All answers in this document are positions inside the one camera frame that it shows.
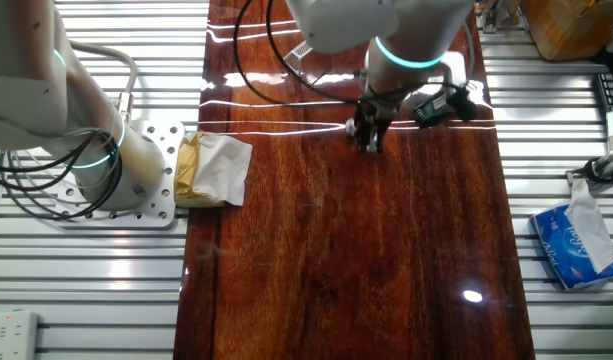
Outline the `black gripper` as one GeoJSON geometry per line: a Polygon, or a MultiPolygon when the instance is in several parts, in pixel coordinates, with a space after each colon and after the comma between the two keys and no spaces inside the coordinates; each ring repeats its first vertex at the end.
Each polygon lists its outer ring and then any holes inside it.
{"type": "Polygon", "coordinates": [[[355,137],[359,150],[373,153],[383,152],[383,139],[386,125],[394,120],[394,103],[387,100],[358,100],[355,107],[354,124],[357,125],[355,137]]]}

